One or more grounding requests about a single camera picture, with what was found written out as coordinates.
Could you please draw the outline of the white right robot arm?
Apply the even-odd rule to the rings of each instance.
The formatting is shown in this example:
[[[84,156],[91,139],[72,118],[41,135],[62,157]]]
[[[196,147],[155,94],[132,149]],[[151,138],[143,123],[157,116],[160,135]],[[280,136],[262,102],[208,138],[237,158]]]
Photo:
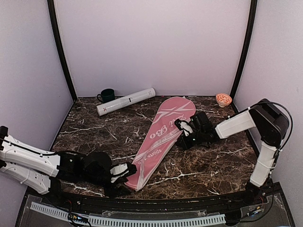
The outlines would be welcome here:
[[[217,125],[211,123],[205,112],[191,116],[189,121],[176,120],[174,124],[182,132],[177,140],[177,146],[184,150],[216,143],[244,131],[258,134],[260,139],[258,159],[249,180],[254,187],[245,191],[241,198],[244,204],[252,205],[260,197],[258,188],[267,181],[276,166],[280,152],[289,141],[294,121],[286,107],[262,99],[228,116]]]

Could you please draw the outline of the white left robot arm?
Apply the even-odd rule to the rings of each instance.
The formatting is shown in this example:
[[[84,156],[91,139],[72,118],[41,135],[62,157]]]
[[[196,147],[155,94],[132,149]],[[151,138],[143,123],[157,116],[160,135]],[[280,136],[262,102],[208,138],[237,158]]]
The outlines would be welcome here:
[[[22,143],[8,134],[8,128],[0,128],[0,171],[35,189],[48,194],[56,206],[63,206],[67,196],[60,191],[60,181],[88,182],[103,187],[107,197],[128,194],[120,186],[136,173],[136,166],[126,162],[113,165],[105,152],[85,155],[76,151],[51,152]]]

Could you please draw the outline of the white shuttlecock tube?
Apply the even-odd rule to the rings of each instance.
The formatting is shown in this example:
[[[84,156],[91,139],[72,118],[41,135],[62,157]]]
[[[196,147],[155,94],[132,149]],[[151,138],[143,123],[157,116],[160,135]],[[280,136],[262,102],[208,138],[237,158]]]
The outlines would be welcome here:
[[[146,99],[156,96],[154,88],[145,89],[127,96],[120,97],[105,104],[100,104],[97,106],[97,112],[99,116],[111,113],[113,111],[119,110],[121,108],[136,104],[138,102],[144,101]]]

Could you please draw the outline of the orange patterned tube lid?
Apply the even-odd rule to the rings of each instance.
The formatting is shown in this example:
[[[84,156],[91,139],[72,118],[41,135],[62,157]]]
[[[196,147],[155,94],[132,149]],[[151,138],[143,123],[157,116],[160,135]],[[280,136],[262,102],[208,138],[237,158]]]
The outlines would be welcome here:
[[[216,95],[216,101],[220,107],[226,107],[232,103],[232,98],[228,94],[219,93]]]

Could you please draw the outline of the pink racket bag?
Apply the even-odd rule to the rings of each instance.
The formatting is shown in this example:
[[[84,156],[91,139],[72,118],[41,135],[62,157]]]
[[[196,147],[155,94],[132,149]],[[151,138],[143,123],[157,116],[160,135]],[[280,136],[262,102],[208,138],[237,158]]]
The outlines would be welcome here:
[[[128,181],[125,183],[127,187],[139,191],[146,185],[182,133],[174,122],[176,120],[189,121],[195,112],[194,103],[184,97],[171,97],[160,105],[133,160],[137,172],[127,178]]]

